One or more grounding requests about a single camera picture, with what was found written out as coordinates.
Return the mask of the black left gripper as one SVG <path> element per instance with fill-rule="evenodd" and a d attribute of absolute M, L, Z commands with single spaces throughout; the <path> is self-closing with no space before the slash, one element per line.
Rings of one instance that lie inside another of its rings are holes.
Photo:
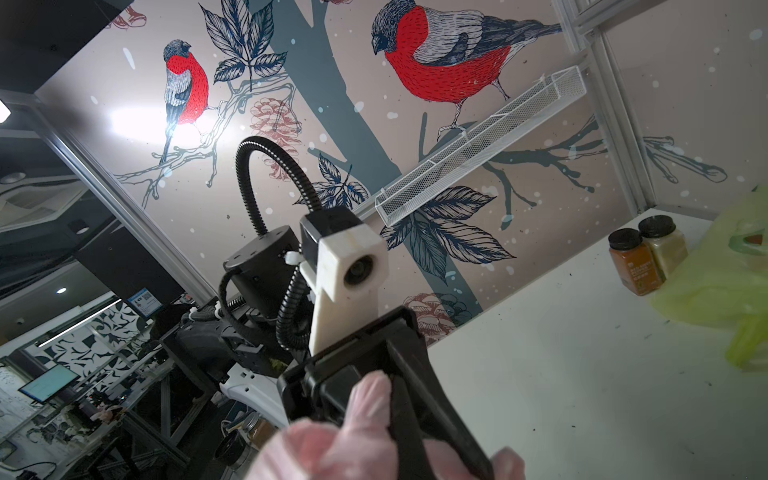
<path fill-rule="evenodd" d="M 398 480 L 435 479 L 426 439 L 448 444 L 469 473 L 491 479 L 491 461 L 449 401 L 419 336 L 415 312 L 400 306 L 289 368 L 277 381 L 287 419 L 341 425 L 354 386 L 381 371 L 394 375 L 389 433 L 397 448 Z"/>

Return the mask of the pink plastic bag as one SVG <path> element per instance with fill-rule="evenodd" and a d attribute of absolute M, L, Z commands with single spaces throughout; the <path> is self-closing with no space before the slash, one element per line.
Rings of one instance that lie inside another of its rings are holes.
<path fill-rule="evenodd" d="M 247 479 L 397 479 L 389 433 L 392 380 L 375 371 L 354 386 L 343 424 L 298 420 L 275 434 L 249 467 Z M 424 441 L 435 479 L 475 479 L 458 454 Z"/>

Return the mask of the green avocado print plastic bag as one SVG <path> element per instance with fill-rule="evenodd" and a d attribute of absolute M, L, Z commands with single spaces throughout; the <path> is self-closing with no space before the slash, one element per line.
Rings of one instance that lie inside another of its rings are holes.
<path fill-rule="evenodd" d="M 745 368 L 767 342 L 767 187 L 759 185 L 711 224 L 651 299 L 667 320 L 735 330 L 726 360 Z"/>

